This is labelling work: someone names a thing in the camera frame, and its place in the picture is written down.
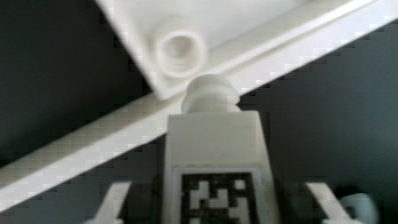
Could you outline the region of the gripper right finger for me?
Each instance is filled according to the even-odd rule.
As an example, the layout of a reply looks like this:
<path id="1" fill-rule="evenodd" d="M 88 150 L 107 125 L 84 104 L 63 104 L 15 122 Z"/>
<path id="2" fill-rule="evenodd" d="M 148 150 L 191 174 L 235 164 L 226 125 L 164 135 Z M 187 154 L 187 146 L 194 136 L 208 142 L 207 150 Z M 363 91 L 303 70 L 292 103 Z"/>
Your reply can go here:
<path id="1" fill-rule="evenodd" d="M 279 183 L 283 224 L 363 224 L 324 181 Z"/>

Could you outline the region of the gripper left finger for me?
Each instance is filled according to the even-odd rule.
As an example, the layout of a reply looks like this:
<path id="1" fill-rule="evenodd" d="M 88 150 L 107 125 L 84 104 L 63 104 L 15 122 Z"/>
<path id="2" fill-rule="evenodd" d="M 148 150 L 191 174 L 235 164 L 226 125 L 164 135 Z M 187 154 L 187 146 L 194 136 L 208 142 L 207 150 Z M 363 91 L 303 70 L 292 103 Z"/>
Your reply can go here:
<path id="1" fill-rule="evenodd" d="M 157 224 L 155 188 L 150 182 L 111 184 L 95 216 L 82 224 Z"/>

